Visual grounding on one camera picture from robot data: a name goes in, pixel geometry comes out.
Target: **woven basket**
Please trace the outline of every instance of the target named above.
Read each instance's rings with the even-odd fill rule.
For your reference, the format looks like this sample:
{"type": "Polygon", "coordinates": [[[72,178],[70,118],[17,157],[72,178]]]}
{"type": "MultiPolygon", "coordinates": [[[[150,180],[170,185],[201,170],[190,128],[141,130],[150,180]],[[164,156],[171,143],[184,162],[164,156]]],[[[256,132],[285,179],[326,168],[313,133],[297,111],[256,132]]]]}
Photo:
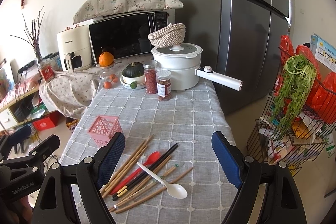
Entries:
{"type": "Polygon", "coordinates": [[[152,45],[157,48],[164,48],[179,45],[183,42],[185,36],[185,25],[177,23],[169,24],[156,32],[150,33],[148,39],[152,45]]]}

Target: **gray checkered tablecloth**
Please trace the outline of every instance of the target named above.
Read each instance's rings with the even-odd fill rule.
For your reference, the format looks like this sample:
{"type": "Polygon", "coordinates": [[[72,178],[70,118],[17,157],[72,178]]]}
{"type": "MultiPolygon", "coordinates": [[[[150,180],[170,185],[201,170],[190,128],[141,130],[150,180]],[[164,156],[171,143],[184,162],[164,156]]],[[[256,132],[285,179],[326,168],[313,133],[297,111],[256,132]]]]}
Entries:
{"type": "MultiPolygon", "coordinates": [[[[167,178],[171,181],[193,166],[193,171],[179,181],[188,197],[174,199],[164,191],[124,213],[112,213],[117,223],[220,224],[236,195],[236,188],[228,182],[211,147],[215,131],[221,131],[234,144],[213,84],[200,79],[192,89],[172,92],[172,95],[171,100],[163,102],[158,100],[157,94],[148,94],[146,89],[103,89],[92,101],[65,148],[62,165],[79,163],[97,152],[94,140],[87,133],[97,115],[119,116],[126,145],[116,170],[150,134],[154,137],[145,152],[146,157],[154,151],[164,153],[178,142],[172,160],[159,174],[179,164],[167,178]]],[[[159,187],[160,184],[156,185],[147,194],[159,187]]],[[[77,185],[73,185],[73,195],[82,223],[89,223],[77,185]]],[[[111,197],[105,201],[108,208],[114,204],[111,197]]]]}

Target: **red plastic bag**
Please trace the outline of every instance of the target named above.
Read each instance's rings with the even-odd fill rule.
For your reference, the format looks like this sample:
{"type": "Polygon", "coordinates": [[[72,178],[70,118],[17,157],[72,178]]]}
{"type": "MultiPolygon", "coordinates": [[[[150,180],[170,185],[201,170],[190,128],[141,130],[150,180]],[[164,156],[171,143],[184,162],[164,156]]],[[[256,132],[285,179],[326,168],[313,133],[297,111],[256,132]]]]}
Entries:
{"type": "MultiPolygon", "coordinates": [[[[315,56],[313,55],[313,53],[310,51],[310,49],[307,46],[304,45],[298,45],[296,47],[296,54],[302,54],[305,58],[307,58],[316,68],[316,78],[321,81],[321,74],[320,74],[320,68],[319,68],[319,64],[317,63],[317,60],[315,58],[315,56]]],[[[320,84],[319,82],[315,79],[313,86],[311,87],[311,91],[308,95],[308,98],[306,100],[306,104],[310,105],[312,98],[314,97],[314,95],[316,94],[318,88],[319,88],[320,84]]]]}
{"type": "Polygon", "coordinates": [[[283,79],[282,75],[281,74],[278,75],[278,78],[277,78],[277,80],[275,81],[275,84],[274,84],[274,89],[275,89],[274,95],[275,96],[279,95],[279,90],[282,87],[283,80],[284,79],[283,79]]]}
{"type": "Polygon", "coordinates": [[[326,123],[336,122],[336,73],[331,72],[319,85],[311,99],[310,107],[326,123]]]}
{"type": "Polygon", "coordinates": [[[284,65],[288,58],[295,55],[293,44],[288,35],[282,35],[280,39],[281,63],[284,65]]]}

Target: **green vegetable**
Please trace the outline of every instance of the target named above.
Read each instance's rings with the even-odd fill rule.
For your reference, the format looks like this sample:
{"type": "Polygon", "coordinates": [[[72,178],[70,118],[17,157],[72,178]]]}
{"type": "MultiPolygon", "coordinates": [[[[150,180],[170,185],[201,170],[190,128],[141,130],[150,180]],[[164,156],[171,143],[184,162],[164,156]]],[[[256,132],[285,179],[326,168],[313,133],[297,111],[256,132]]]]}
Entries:
{"type": "Polygon", "coordinates": [[[134,81],[129,86],[131,87],[131,89],[135,90],[138,86],[138,83],[136,81],[134,81]]]}
{"type": "Polygon", "coordinates": [[[129,78],[140,77],[144,74],[143,65],[140,62],[130,63],[122,72],[123,76],[129,78]]]}
{"type": "Polygon", "coordinates": [[[293,120],[300,114],[316,77],[314,65],[303,55],[294,55],[283,67],[283,83],[279,95],[274,98],[274,109],[271,121],[282,111],[285,101],[290,99],[287,112],[277,125],[277,134],[272,138],[281,140],[290,129],[293,120]]]}

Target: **pink plastic basket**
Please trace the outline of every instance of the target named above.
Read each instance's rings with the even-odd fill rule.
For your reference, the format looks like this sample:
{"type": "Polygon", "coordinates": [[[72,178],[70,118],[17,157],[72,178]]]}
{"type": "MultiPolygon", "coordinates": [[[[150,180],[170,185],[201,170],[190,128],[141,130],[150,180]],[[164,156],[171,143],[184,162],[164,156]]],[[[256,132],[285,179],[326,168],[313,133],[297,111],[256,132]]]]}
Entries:
{"type": "Polygon", "coordinates": [[[98,147],[106,146],[116,132],[123,132],[118,119],[118,116],[97,116],[88,132],[98,147]]]}

